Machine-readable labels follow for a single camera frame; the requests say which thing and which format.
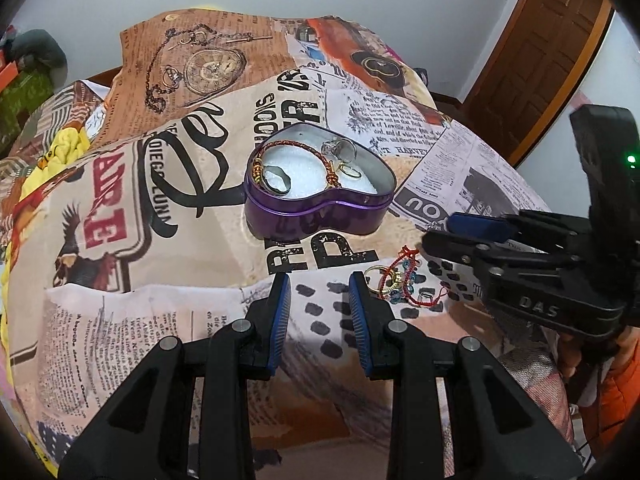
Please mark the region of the brown wooden door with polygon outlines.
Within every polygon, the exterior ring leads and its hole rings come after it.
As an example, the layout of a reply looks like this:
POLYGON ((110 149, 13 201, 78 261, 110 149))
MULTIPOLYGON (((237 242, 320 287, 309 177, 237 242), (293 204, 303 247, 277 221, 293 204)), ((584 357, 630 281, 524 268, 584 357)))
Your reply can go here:
POLYGON ((462 110, 517 165, 582 81, 613 17, 608 0, 518 0, 462 110))

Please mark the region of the purple heart-shaped tin box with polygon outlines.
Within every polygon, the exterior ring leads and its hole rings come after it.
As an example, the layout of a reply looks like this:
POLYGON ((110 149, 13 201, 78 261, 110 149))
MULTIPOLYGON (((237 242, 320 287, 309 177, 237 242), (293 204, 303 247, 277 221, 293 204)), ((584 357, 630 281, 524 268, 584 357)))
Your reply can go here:
POLYGON ((288 126, 250 154, 244 178, 246 222, 258 238, 292 242, 330 229, 373 233, 392 201, 397 179, 377 154, 308 122, 288 126), (348 162, 360 179, 337 174, 348 162))

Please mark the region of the dark bag on floor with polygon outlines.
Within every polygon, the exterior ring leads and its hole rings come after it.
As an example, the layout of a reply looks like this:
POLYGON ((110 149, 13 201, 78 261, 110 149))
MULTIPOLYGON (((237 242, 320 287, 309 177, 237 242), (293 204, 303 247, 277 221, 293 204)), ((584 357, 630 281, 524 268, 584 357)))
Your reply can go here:
POLYGON ((428 79, 427 70, 422 67, 413 67, 412 70, 416 73, 416 76, 420 79, 424 87, 427 88, 428 83, 430 82, 430 80, 428 79))

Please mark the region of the patchwork striped quilt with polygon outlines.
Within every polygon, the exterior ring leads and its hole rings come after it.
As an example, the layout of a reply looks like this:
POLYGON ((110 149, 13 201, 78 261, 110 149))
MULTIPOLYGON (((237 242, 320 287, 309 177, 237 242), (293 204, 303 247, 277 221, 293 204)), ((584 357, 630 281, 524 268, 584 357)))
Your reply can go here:
POLYGON ((47 99, 27 119, 9 156, 2 159, 1 179, 24 176, 50 148, 58 130, 83 125, 102 103, 102 96, 81 80, 47 99))

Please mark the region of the newspaper print bed blanket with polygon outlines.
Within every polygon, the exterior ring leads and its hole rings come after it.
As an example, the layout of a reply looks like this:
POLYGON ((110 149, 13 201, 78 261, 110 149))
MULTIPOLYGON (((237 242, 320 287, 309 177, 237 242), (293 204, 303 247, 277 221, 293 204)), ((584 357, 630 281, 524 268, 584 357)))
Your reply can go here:
POLYGON ((99 99, 76 82, 1 165, 1 397, 50 477, 166 336, 209 338, 291 280, 282 362, 248 386, 261 479, 382 479, 392 387, 358 362, 360 271, 428 336, 479 339, 574 438, 537 327, 462 266, 402 258, 450 214, 542 209, 369 29, 182 10, 122 33, 99 99))

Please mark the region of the yellow garment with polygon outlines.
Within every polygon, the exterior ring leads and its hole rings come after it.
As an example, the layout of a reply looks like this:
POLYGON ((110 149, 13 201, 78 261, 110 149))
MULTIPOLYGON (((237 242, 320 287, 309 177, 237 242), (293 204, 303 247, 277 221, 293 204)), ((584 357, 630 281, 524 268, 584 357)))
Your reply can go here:
POLYGON ((50 148, 38 159, 35 168, 24 179, 20 200, 32 194, 44 182, 51 180, 68 165, 76 162, 90 148, 90 136, 85 127, 58 130, 50 148))

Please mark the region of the orange box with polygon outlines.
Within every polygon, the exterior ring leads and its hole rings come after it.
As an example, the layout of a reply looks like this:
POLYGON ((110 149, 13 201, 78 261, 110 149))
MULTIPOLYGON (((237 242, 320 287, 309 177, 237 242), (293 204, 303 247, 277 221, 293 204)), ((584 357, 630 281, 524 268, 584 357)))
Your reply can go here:
POLYGON ((12 84, 18 76, 18 69, 15 62, 6 64, 0 72, 0 91, 3 91, 9 84, 12 84))

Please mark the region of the green cloth covered stand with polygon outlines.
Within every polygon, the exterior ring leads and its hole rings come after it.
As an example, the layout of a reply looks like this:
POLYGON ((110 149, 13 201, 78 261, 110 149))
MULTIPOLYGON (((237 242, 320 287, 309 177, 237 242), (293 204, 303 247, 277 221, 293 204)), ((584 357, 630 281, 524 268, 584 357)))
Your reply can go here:
POLYGON ((6 156, 30 115, 53 94, 48 73, 21 72, 1 92, 1 155, 6 156))

